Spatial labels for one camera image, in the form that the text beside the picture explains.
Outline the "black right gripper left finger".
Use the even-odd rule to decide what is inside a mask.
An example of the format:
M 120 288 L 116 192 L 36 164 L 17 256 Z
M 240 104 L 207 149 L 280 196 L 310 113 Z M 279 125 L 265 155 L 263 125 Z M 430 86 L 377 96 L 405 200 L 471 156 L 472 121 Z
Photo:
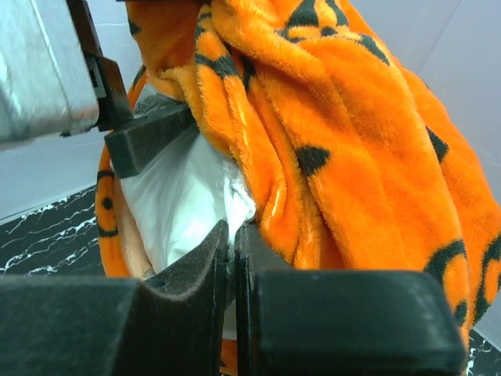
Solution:
M 122 279 L 115 375 L 217 375 L 228 225 L 145 281 Z

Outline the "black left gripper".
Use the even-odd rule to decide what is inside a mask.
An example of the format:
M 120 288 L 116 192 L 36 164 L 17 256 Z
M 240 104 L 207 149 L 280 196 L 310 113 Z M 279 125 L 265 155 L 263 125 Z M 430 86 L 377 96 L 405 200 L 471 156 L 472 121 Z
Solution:
M 196 124 L 185 103 L 168 104 L 105 136 L 118 178 L 137 176 L 173 140 Z

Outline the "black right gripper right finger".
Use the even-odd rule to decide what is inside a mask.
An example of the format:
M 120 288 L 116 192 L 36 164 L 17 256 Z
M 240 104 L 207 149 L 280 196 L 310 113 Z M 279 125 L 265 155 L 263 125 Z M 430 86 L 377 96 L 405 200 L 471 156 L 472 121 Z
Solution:
M 235 256 L 238 374 L 296 375 L 297 308 L 278 291 L 292 269 L 253 223 L 237 231 Z

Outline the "orange patterned plush pillowcase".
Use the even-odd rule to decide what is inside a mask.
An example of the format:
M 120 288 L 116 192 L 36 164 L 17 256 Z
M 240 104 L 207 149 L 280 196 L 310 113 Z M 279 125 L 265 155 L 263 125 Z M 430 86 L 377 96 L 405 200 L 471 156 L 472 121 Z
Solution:
M 500 287 L 500 208 L 433 92 L 348 1 L 130 1 L 147 87 L 237 164 L 285 268 L 254 347 L 281 374 L 464 372 Z

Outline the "white pillow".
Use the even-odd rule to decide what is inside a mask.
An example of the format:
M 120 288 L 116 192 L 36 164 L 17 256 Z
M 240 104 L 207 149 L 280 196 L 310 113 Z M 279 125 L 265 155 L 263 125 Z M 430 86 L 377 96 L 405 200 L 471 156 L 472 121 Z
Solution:
M 121 250 L 130 274 L 149 277 L 187 255 L 224 220 L 229 227 L 222 336 L 236 339 L 234 244 L 256 206 L 240 168 L 197 127 L 166 146 L 141 174 L 115 185 Z

